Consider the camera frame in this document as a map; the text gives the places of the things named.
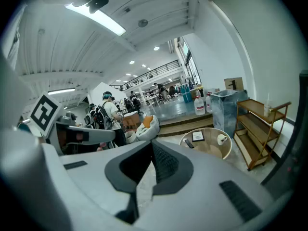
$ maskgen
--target plastic bottle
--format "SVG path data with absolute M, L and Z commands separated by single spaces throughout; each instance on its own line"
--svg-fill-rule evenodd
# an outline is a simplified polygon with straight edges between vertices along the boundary
M 211 98 L 209 94 L 206 96 L 205 102 L 206 102 L 206 111 L 212 113 Z
M 205 107 L 202 99 L 200 97 L 197 97 L 194 100 L 194 111 L 197 116 L 201 116 L 205 114 Z

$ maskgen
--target cup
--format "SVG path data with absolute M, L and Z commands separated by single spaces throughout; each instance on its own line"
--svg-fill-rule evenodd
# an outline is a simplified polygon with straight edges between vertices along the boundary
M 223 145 L 223 143 L 228 139 L 227 136 L 225 136 L 224 134 L 219 134 L 217 136 L 217 143 L 218 145 Z

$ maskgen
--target step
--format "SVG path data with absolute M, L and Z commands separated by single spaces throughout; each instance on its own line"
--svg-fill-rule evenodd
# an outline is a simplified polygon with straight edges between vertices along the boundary
M 167 127 L 172 127 L 172 126 L 176 126 L 176 125 L 182 125 L 182 124 L 186 124 L 186 123 L 191 123 L 191 122 L 195 122 L 195 121 L 199 121 L 199 120 L 204 120 L 207 118 L 212 117 L 212 113 L 208 113 L 206 112 L 204 115 L 196 115 L 196 114 L 192 114 L 192 115 L 182 115 L 179 117 L 176 117 L 174 119 L 169 119 L 169 120 L 165 120 L 165 121 L 161 121 L 159 123 L 159 127 L 160 128 L 167 128 Z
M 183 133 L 188 133 L 197 128 L 213 128 L 213 117 L 189 122 L 185 124 L 179 124 L 171 127 L 164 127 L 160 128 L 159 137 L 167 137 L 167 136 L 174 136 Z

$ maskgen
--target ceiling light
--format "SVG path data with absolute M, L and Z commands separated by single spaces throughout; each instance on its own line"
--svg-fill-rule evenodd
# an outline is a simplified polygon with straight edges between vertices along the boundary
M 53 94 L 64 93 L 64 92 L 69 92 L 69 91 L 75 91 L 75 88 L 68 88 L 68 89 L 62 89 L 62 90 L 52 90 L 52 91 L 49 91 L 48 94 L 53 95 Z
M 121 36 L 125 33 L 125 29 L 121 27 L 117 22 L 111 19 L 109 16 L 104 14 L 102 11 L 98 10 L 95 13 L 90 13 L 89 8 L 86 5 L 82 5 L 79 7 L 74 7 L 72 4 L 66 6 L 67 9 L 75 11 L 79 14 L 82 14 L 93 21 L 103 25 L 109 30 L 113 31 L 115 34 Z

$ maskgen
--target pillow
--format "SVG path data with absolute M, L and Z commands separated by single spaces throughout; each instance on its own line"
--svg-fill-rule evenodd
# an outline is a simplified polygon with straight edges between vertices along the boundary
M 153 120 L 153 116 L 146 116 L 143 120 L 143 124 L 145 128 L 150 128 L 150 123 Z

